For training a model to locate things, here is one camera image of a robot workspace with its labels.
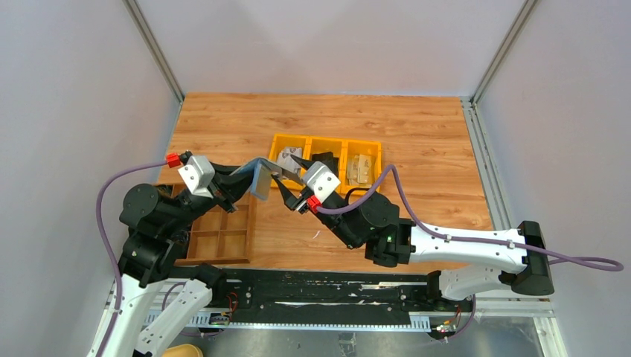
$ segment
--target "yellow compartment tray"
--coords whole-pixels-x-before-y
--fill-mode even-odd
[[[349,190],[355,187],[370,187],[369,184],[348,184],[346,179],[346,166],[349,159],[353,159],[355,155],[363,154],[369,155],[374,158],[372,166],[372,182],[374,182],[379,175],[381,175],[381,143],[379,141],[364,141],[364,140],[351,140],[351,139],[338,139],[338,138],[323,138],[318,136],[305,136],[305,135],[288,135],[288,134],[274,134],[274,140],[272,141],[272,148],[269,151],[268,159],[276,162],[278,154],[283,151],[285,147],[301,147],[302,158],[311,160],[313,153],[332,152],[333,156],[339,158],[339,181],[342,184],[339,185],[337,192],[345,195]],[[301,170],[301,176],[304,175],[305,170]],[[302,186],[296,184],[290,180],[283,180],[283,184],[287,188],[292,190],[301,190]],[[272,182],[272,187],[278,188],[276,182]],[[353,195],[362,195],[364,191],[353,191]]]

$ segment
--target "white wall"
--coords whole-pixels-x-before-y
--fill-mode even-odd
[[[523,0],[140,0],[184,91],[470,95]]]
[[[545,0],[480,109],[515,222],[548,247],[631,268],[628,1]],[[570,356],[628,356],[631,274],[553,267]]]
[[[112,284],[97,191],[163,156],[176,102],[122,1],[3,1],[0,83],[0,354],[84,356]],[[108,193],[117,254],[123,195],[154,177]]]

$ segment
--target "wooden tray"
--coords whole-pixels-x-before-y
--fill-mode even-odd
[[[173,197],[186,188],[183,184],[166,186],[172,187]],[[175,265],[250,263],[256,201],[247,193],[236,203],[236,212],[227,213],[216,206],[195,220],[186,258],[176,260]]]

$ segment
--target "wooden tabletop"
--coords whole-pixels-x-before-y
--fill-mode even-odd
[[[275,133],[380,141],[383,166],[397,166],[410,204],[424,222],[492,228],[456,97],[190,93],[169,152],[188,149],[218,164],[241,165],[267,157]],[[176,170],[165,169],[159,182],[180,178]],[[409,217],[392,177],[381,193],[401,207],[401,217]],[[376,266],[364,258],[364,248],[347,249],[310,213],[287,210],[272,190],[267,202],[258,202],[253,257],[245,266],[426,273],[462,265]]]

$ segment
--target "purple cable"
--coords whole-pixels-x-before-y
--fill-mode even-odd
[[[123,278],[121,276],[121,272],[118,270],[118,262],[116,260],[116,256],[114,255],[114,251],[112,250],[112,246],[109,244],[109,240],[107,239],[107,234],[105,233],[105,227],[103,226],[103,195],[105,195],[105,190],[114,182],[116,179],[125,176],[130,173],[134,173],[136,171],[150,169],[153,167],[160,167],[166,165],[166,160],[155,162],[152,164],[139,165],[135,167],[130,167],[127,170],[120,171],[119,173],[113,175],[108,178],[107,181],[100,188],[98,196],[97,196],[97,226],[99,228],[100,238],[103,240],[103,245],[105,245],[105,249],[107,250],[107,256],[109,257],[109,261],[112,264],[112,269],[114,269],[114,281],[116,283],[116,296],[114,300],[114,309],[118,311],[121,307],[121,301],[123,297]],[[116,324],[116,319],[118,318],[118,313],[114,313],[112,318],[109,320],[109,324],[107,325],[107,329],[105,330],[105,334],[103,335],[103,340],[100,343],[100,346],[97,350],[97,357],[101,357],[103,355],[103,350],[105,350],[105,346],[107,341],[109,340],[109,336],[112,334],[114,330],[114,325]]]
[[[162,311],[164,311],[164,309],[167,308],[167,299],[169,298],[169,295],[171,294],[171,292],[173,292],[173,290],[178,287],[178,286],[184,286],[186,283],[177,283],[177,284],[173,284],[173,286],[171,286],[168,290],[167,293],[164,294],[164,299],[162,300]],[[179,334],[182,336],[189,336],[189,337],[212,337],[212,336],[216,336],[219,335],[221,332],[208,332],[208,333],[192,333],[192,332],[180,332]]]
[[[397,184],[397,189],[399,191],[399,196],[401,196],[401,200],[403,201],[403,205],[406,206],[406,210],[408,211],[408,213],[409,213],[410,217],[412,218],[412,220],[414,221],[414,223],[416,223],[416,225],[420,229],[422,229],[427,234],[429,234],[429,235],[431,235],[433,237],[437,237],[437,238],[440,238],[440,239],[443,239],[443,240],[447,239],[447,235],[446,234],[440,234],[438,232],[432,231],[425,224],[423,224],[420,221],[420,219],[418,219],[418,217],[416,217],[416,215],[414,214],[414,211],[412,210],[412,208],[411,208],[411,206],[410,206],[410,204],[408,202],[408,199],[407,199],[405,193],[403,192],[403,187],[401,186],[401,181],[399,180],[399,173],[397,172],[397,168],[394,165],[392,165],[392,164],[390,164],[387,167],[385,167],[385,169],[383,170],[383,172],[381,173],[379,178],[371,186],[370,190],[368,190],[364,194],[364,196],[362,196],[357,201],[353,202],[350,205],[344,206],[342,208],[336,208],[334,210],[329,209],[329,208],[318,207],[318,212],[324,213],[324,214],[342,214],[342,213],[347,213],[347,212],[350,212],[350,211],[356,209],[357,207],[359,207],[359,205],[361,205],[362,203],[366,202],[366,200],[373,193],[375,193],[375,191],[377,190],[377,187],[379,187],[383,183],[383,180],[385,179],[386,175],[390,171],[392,171],[392,174],[394,175],[394,181]],[[451,240],[453,240],[455,242],[485,243],[485,244],[506,245],[506,246],[510,245],[510,242],[507,242],[507,241],[502,241],[502,240],[498,240],[498,239],[488,239],[488,238],[452,237]],[[586,266],[587,268],[593,268],[593,269],[604,270],[604,271],[622,271],[624,269],[624,266],[622,265],[622,263],[620,263],[618,261],[615,261],[615,260],[607,259],[607,258],[600,258],[600,257],[569,257],[567,255],[564,255],[564,254],[561,254],[561,253],[557,253],[556,251],[549,251],[547,249],[535,247],[535,246],[532,246],[532,245],[527,245],[527,244],[523,244],[523,243],[516,243],[516,242],[513,243],[513,244],[517,248],[528,249],[529,251],[535,251],[537,253],[546,254],[546,255],[549,255],[551,257],[558,258],[556,260],[552,260],[552,262],[550,262],[550,264],[558,264],[558,263],[570,262],[570,263],[578,264],[579,266]],[[590,263],[590,262],[599,262],[599,263],[605,263],[605,264],[608,264],[608,265],[605,266],[605,265],[602,265],[602,264],[594,264],[594,263]]]

